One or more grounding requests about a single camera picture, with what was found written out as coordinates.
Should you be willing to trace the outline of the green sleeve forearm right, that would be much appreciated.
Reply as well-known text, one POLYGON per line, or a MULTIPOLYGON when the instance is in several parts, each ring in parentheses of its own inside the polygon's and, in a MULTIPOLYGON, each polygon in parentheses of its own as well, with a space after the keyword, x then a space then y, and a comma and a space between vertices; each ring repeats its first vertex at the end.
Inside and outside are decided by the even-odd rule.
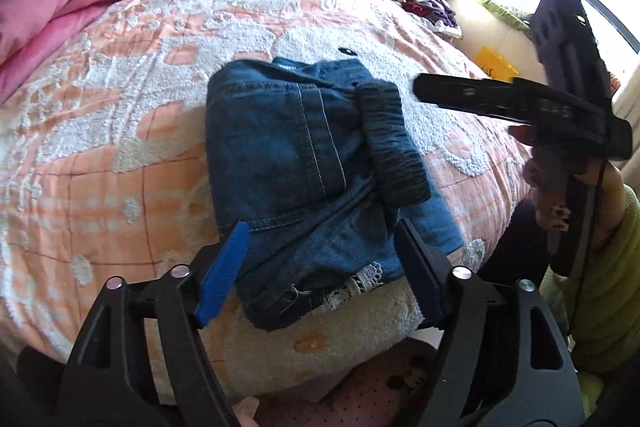
POLYGON ((561 333, 574 341, 586 415, 639 352, 639 202, 629 186, 625 195, 623 220, 591 258, 585 280, 548 270, 540 286, 561 333))

